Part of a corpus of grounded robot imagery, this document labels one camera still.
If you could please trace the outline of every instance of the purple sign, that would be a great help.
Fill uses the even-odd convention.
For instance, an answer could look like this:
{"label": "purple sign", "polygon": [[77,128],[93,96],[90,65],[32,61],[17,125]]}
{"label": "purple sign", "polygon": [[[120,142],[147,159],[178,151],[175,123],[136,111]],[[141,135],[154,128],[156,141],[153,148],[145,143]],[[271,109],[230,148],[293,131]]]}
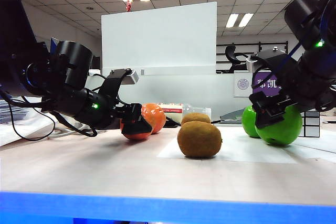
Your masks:
{"label": "purple sign", "polygon": [[[262,80],[264,80],[268,75],[269,75],[269,72],[257,73],[254,78],[253,84],[256,85],[258,83],[261,83]],[[269,80],[267,80],[266,83],[264,83],[260,87],[257,87],[256,89],[253,89],[253,93],[262,91],[267,97],[272,96],[272,95],[277,95],[281,87],[276,84],[276,80],[277,78],[275,76],[272,76]]]}

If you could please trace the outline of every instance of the wall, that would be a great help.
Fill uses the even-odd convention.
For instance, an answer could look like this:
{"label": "wall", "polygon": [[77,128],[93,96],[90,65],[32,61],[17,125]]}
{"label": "wall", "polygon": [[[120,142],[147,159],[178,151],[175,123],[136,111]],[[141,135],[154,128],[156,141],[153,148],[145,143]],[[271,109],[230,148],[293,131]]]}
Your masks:
{"label": "wall", "polygon": [[95,56],[101,56],[101,39],[95,38],[62,20],[23,2],[24,9],[38,41],[50,43],[50,38],[71,40],[89,48]]}

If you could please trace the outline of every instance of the kiwi fruit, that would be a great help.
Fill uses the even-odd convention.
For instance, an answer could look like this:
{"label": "kiwi fruit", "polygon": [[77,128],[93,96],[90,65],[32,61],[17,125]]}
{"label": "kiwi fruit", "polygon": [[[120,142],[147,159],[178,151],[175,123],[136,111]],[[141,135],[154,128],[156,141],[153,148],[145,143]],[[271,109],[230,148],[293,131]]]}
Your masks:
{"label": "kiwi fruit", "polygon": [[180,150],[186,157],[210,158],[216,155],[222,146],[221,132],[206,122],[186,122],[177,135]]}
{"label": "kiwi fruit", "polygon": [[186,122],[193,122],[193,121],[200,121],[205,123],[211,123],[211,120],[207,114],[202,113],[190,113],[185,115],[182,118],[181,125],[183,125]]}

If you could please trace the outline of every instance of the desk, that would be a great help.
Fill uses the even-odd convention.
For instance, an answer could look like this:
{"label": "desk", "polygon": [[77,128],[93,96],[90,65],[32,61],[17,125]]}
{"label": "desk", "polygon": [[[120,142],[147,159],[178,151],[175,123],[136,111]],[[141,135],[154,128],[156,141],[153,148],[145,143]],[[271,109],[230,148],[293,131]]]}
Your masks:
{"label": "desk", "polygon": [[0,209],[182,223],[336,220],[335,163],[298,156],[296,164],[157,158],[178,130],[139,143],[111,130],[3,146]]}

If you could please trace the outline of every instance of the green apple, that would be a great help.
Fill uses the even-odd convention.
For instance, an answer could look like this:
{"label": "green apple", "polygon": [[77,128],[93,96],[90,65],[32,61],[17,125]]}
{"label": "green apple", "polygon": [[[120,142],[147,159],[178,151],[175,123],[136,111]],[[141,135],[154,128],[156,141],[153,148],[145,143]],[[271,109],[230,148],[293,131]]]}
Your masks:
{"label": "green apple", "polygon": [[250,137],[260,138],[255,128],[256,112],[252,108],[252,105],[245,108],[241,120],[244,131],[247,135]]}
{"label": "green apple", "polygon": [[259,136],[270,144],[287,145],[299,136],[302,129],[302,117],[295,106],[285,109],[284,120],[276,124],[263,127],[256,131]]}

